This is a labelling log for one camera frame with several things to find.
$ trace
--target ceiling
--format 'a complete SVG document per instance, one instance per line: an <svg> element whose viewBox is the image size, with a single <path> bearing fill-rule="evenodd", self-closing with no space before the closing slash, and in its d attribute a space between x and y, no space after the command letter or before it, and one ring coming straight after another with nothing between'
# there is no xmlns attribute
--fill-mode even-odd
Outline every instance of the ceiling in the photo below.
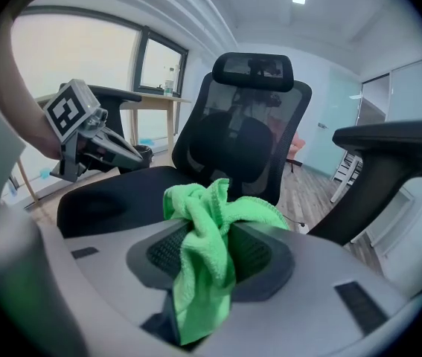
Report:
<svg viewBox="0 0 422 357"><path fill-rule="evenodd" d="M305 4L295 4L292 0L212 2L237 41L300 48L356 73L360 72L362 62L397 48L402 41L414 40L415 36L422 41L418 15L403 0L306 0Z"/></svg>

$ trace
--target green towel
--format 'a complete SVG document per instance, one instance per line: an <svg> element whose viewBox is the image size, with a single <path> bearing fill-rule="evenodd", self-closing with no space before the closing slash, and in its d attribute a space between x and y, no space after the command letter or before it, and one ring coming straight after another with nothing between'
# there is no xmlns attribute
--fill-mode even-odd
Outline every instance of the green towel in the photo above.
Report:
<svg viewBox="0 0 422 357"><path fill-rule="evenodd" d="M262 222L288 229L281 213L268 202L241 197L227 202L228 179L205 189L177 185L164 193L165 219L193 221L181 246L181 271L173 284L173 300L181 345L211 334L228 316L235 270L227 250L233 222Z"/></svg>

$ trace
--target black mesh chair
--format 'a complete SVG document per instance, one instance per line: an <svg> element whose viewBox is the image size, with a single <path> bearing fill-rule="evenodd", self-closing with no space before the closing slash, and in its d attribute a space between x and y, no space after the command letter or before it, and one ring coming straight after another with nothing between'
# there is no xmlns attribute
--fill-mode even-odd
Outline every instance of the black mesh chair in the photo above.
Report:
<svg viewBox="0 0 422 357"><path fill-rule="evenodd" d="M311 88L294 81L288 57L228 53L205 76L173 151L176 167L124 173L67 193L57 226L65 238L111 233L164 220L164 191L229 178L229 198L278 203L292 138Z"/></svg>

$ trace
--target black seat cushion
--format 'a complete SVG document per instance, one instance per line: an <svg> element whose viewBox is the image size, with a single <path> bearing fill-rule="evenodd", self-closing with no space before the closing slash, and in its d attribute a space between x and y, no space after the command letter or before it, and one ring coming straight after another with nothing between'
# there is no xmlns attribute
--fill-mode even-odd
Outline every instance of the black seat cushion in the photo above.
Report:
<svg viewBox="0 0 422 357"><path fill-rule="evenodd" d="M176 168L155 167L79 187L60 200L57 226L74 238L164 221L164 191L193 182Z"/></svg>

